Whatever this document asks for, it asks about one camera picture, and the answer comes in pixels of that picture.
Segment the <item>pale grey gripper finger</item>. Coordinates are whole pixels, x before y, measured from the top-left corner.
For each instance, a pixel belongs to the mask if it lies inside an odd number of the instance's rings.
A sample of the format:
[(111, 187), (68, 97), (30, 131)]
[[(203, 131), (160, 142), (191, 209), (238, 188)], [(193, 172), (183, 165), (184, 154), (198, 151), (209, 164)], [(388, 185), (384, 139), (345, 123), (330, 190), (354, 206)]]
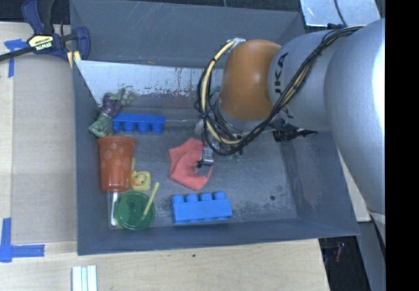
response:
[(211, 147), (203, 147), (202, 152), (200, 154), (200, 158), (197, 162), (198, 167), (203, 166), (212, 166), (214, 163), (213, 160), (213, 150)]

